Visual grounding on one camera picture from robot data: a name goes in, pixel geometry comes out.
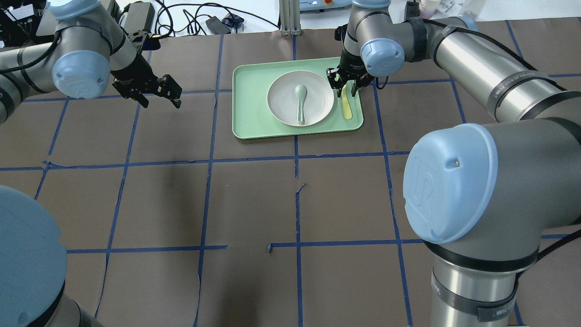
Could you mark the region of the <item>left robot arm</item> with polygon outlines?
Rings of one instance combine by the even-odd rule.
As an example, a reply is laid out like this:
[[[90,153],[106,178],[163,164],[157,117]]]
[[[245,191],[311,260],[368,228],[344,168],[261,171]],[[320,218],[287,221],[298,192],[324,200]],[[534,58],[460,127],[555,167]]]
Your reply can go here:
[[[157,77],[132,39],[99,0],[49,0],[56,19],[52,43],[1,53],[1,122],[27,98],[60,91],[95,99],[113,86],[143,107],[146,94],[181,106],[182,88]],[[3,327],[99,327],[100,322],[67,296],[67,251],[50,213],[33,197],[0,188],[1,325]]]

